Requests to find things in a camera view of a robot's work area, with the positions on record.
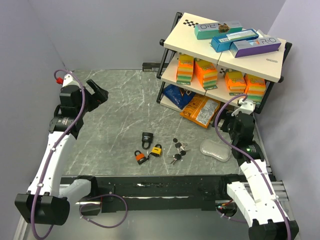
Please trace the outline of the black-headed key bunch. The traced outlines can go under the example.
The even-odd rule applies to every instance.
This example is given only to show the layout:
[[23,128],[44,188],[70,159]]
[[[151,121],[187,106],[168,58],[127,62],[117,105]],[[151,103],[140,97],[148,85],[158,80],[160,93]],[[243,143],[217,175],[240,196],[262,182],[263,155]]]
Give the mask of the black-headed key bunch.
[[179,142],[177,138],[173,138],[172,141],[174,143],[175,148],[177,149],[177,153],[181,156],[185,156],[189,151],[189,149],[186,149],[187,144]]

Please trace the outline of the black padlock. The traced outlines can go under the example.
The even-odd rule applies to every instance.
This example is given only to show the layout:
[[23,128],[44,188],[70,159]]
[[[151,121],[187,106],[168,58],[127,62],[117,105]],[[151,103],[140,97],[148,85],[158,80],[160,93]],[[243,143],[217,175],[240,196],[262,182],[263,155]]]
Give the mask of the black padlock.
[[153,138],[154,138],[153,133],[150,133],[150,132],[143,132],[142,133],[142,139],[141,139],[142,145],[141,146],[144,150],[147,150],[150,148],[150,146],[153,142]]

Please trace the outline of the orange padlock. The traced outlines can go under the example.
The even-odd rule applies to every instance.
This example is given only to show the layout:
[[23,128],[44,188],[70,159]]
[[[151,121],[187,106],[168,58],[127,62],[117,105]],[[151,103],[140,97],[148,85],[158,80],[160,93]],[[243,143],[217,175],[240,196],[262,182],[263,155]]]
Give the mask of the orange padlock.
[[134,152],[134,155],[135,155],[135,159],[139,165],[145,163],[148,160],[147,157],[140,150],[136,150]]

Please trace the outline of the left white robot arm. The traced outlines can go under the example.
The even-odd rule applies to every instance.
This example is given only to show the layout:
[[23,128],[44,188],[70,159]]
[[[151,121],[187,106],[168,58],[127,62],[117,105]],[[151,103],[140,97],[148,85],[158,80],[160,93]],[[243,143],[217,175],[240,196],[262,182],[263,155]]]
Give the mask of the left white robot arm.
[[80,88],[74,80],[63,83],[40,167],[26,193],[15,198],[16,208],[29,224],[62,226],[76,202],[82,198],[93,201],[99,195],[97,179],[89,175],[80,175],[67,188],[60,189],[64,165],[84,124],[84,115],[108,100],[107,90],[91,79],[87,84],[93,93]]

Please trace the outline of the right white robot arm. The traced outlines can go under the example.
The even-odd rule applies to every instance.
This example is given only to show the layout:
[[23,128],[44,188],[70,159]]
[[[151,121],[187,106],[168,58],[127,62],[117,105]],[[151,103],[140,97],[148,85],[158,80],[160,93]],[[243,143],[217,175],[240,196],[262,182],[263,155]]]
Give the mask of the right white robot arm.
[[255,119],[251,114],[223,111],[221,130],[229,134],[231,151],[243,172],[249,189],[240,177],[230,174],[221,179],[218,193],[235,201],[248,224],[251,240],[293,240],[299,226],[280,204],[272,186],[261,147],[254,141]]

